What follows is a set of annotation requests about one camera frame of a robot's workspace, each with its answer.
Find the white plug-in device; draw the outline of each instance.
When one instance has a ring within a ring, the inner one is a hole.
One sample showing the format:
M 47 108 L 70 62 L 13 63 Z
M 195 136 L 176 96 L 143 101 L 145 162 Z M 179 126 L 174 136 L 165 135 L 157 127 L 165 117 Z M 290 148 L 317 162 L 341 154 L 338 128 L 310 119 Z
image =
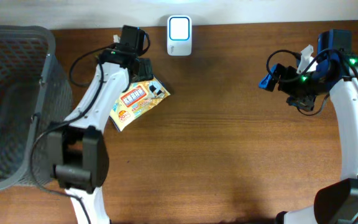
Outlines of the white plug-in device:
M 167 21 L 167 52 L 171 56 L 191 54 L 191 18 L 170 16 Z

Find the snack packet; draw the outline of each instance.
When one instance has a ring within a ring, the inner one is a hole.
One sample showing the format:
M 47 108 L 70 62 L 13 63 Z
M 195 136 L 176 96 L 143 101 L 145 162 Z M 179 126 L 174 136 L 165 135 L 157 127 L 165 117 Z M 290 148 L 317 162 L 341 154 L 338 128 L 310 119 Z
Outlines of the snack packet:
M 116 101 L 110 111 L 110 118 L 118 131 L 122 131 L 129 123 L 169 95 L 169 92 L 155 77 L 149 81 L 132 83 Z

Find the wood grain surface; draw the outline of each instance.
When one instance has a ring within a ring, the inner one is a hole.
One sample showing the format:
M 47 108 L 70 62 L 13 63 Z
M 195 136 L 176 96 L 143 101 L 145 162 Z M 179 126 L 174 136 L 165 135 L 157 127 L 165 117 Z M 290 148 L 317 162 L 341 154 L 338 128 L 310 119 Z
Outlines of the wood grain surface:
M 284 93 L 258 89 L 275 50 L 317 49 L 331 28 L 353 31 L 358 21 L 196 26 L 193 53 L 171 57 L 165 27 L 146 27 L 144 57 L 172 96 L 119 133 L 104 133 L 110 168 L 103 185 L 106 211 L 116 223 L 219 223 L 272 218 L 313 203 L 339 180 L 341 148 L 336 115 L 289 107 Z M 57 59 L 68 71 L 79 55 L 109 45 L 119 29 L 55 30 Z M 294 65 L 288 55 L 273 63 Z M 77 80 L 91 80 L 84 59 Z M 85 89 L 72 87 L 75 103 Z M 57 189 L 56 183 L 49 187 Z M 32 187 L 0 191 L 0 223 L 76 223 L 70 200 Z

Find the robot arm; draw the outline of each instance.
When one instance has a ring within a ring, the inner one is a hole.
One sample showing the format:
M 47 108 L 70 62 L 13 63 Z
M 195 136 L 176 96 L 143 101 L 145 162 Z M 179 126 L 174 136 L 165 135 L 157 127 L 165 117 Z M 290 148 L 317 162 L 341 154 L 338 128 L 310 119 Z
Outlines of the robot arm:
M 299 61 L 298 70 L 277 64 L 272 71 L 268 69 L 269 74 L 259 87 L 273 91 L 278 83 L 278 90 L 290 95 L 287 103 L 303 111 L 313 111 L 316 96 L 329 93 L 341 137 L 341 181 L 321 189 L 313 206 L 279 213 L 276 223 L 354 223 L 358 218 L 358 75 L 355 78 L 353 71 L 358 73 L 358 56 L 351 52 L 351 33 L 346 30 L 325 32 L 319 36 L 318 44 L 318 55 L 308 61 L 308 67 Z M 305 61 L 311 55 L 306 49 L 308 55 L 305 58 L 292 53 Z M 349 61 L 352 68 L 350 64 L 346 66 L 344 60 Z M 315 71 L 308 70 L 315 62 Z
M 144 40 L 148 47 L 143 49 Z M 124 26 L 120 42 L 98 57 L 96 72 L 78 106 L 65 118 L 68 125 L 47 135 L 50 175 L 71 198 L 78 223 L 108 224 L 102 185 L 109 169 L 103 132 L 109 113 L 130 83 L 153 79 L 151 62 L 139 58 L 150 47 L 148 35 Z

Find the gray plastic basket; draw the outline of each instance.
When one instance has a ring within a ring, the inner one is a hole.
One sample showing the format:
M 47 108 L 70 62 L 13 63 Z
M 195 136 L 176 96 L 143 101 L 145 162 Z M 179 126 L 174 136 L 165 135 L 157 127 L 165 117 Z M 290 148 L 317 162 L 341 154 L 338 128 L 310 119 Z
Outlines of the gray plastic basket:
M 35 137 L 71 110 L 72 93 L 55 57 L 55 38 L 42 27 L 0 26 L 0 190 L 31 185 Z M 45 140 L 35 149 L 34 173 L 50 181 Z

